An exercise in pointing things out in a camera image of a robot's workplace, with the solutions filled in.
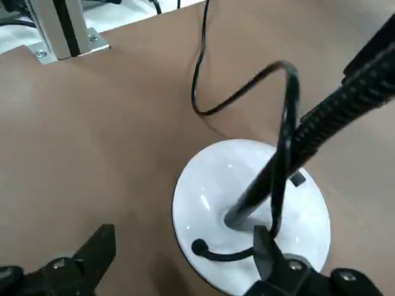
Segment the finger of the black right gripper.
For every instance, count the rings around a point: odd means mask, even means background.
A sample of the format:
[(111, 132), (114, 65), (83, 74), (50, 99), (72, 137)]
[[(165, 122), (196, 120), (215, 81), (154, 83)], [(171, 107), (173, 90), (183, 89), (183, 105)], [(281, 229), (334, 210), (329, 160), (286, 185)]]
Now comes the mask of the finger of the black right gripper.
[(355, 55), (343, 70), (343, 81), (360, 70), (382, 50), (394, 42), (394, 14), (381, 26), (368, 43)]

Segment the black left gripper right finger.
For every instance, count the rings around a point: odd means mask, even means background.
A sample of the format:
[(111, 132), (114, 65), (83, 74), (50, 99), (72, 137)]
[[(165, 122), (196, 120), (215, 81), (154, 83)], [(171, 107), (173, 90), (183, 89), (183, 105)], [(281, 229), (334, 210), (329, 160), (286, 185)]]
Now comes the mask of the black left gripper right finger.
[(253, 259), (260, 275), (245, 295), (382, 295), (364, 273), (336, 268), (329, 276), (302, 257), (286, 258), (265, 226), (254, 226)]

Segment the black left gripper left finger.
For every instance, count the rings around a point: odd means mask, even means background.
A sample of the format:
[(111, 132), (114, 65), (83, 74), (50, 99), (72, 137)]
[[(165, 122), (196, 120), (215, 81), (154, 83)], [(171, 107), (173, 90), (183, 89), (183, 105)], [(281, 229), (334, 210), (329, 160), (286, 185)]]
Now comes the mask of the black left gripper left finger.
[(1, 295), (95, 295), (115, 256), (115, 226), (103, 224), (71, 257), (55, 258), (30, 273), (1, 266)]

